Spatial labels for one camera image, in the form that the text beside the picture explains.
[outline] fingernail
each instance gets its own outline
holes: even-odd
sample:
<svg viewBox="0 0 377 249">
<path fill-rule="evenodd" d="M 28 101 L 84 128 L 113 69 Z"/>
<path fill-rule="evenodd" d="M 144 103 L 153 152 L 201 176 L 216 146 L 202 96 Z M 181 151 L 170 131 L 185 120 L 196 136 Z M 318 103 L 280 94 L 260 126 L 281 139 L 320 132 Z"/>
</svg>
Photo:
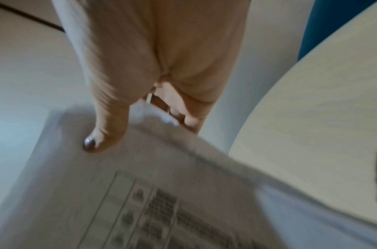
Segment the fingernail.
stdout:
<svg viewBox="0 0 377 249">
<path fill-rule="evenodd" d="M 92 151 L 95 148 L 95 140 L 92 137 L 87 137 L 83 142 L 83 149 L 85 151 Z"/>
</svg>

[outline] dark nail polish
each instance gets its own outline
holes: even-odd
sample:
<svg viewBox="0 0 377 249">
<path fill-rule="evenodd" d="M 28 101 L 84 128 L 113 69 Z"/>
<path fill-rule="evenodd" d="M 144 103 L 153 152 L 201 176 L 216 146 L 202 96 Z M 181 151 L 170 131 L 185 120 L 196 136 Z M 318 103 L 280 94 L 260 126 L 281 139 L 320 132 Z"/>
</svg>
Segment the dark nail polish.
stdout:
<svg viewBox="0 0 377 249">
<path fill-rule="evenodd" d="M 83 142 L 83 149 L 85 151 L 92 151 L 95 148 L 95 140 L 87 137 Z"/>
</svg>

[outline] round table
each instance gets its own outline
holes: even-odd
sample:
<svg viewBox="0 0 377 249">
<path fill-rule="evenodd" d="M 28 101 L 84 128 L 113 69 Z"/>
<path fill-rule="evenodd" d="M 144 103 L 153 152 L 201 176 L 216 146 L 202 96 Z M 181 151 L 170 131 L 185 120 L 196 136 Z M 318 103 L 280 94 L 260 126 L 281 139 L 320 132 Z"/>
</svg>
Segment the round table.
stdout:
<svg viewBox="0 0 377 249">
<path fill-rule="evenodd" d="M 377 223 L 377 3 L 276 83 L 230 156 Z"/>
</svg>

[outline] sheet of paper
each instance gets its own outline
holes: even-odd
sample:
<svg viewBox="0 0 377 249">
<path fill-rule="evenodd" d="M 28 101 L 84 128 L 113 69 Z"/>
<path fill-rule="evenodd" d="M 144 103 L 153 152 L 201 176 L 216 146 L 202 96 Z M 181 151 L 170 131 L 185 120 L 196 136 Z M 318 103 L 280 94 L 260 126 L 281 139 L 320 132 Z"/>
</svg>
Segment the sheet of paper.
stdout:
<svg viewBox="0 0 377 249">
<path fill-rule="evenodd" d="M 233 161 L 163 115 L 136 106 L 124 139 L 92 155 L 81 148 L 92 108 L 51 113 L 0 206 L 0 249 L 377 248 L 376 226 Z"/>
</svg>

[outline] blue chair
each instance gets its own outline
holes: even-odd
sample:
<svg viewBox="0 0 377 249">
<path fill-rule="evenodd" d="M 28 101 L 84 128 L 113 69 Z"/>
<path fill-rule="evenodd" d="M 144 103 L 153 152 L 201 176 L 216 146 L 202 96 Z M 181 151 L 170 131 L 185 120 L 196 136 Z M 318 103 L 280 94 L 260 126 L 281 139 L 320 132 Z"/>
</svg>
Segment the blue chair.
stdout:
<svg viewBox="0 0 377 249">
<path fill-rule="evenodd" d="M 377 0 L 316 0 L 303 35 L 298 60 Z"/>
</svg>

